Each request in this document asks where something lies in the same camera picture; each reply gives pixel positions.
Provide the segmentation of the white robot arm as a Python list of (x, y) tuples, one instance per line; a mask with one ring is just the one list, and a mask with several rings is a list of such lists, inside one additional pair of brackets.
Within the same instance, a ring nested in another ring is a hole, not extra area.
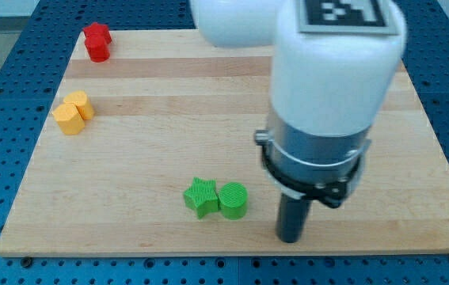
[(255, 132), (281, 191), (276, 234), (300, 239), (313, 201), (339, 207), (360, 182), (367, 137), (406, 46), (392, 1), (192, 0), (194, 25), (220, 48), (272, 46), (269, 114)]

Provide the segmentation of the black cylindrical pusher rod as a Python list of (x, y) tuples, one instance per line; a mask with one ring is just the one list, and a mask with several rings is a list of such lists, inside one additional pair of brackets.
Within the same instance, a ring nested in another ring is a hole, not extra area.
[(282, 242), (295, 243), (301, 238), (311, 204), (309, 199), (280, 196), (276, 235)]

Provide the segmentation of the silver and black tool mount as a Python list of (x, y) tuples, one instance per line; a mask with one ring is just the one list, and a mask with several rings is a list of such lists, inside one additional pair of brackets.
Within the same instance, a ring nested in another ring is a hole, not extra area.
[(368, 131), (314, 135), (294, 127), (272, 109), (266, 129), (258, 131), (256, 138), (263, 166), (281, 191), (280, 205), (292, 207), (317, 200), (338, 208), (360, 181), (371, 144)]

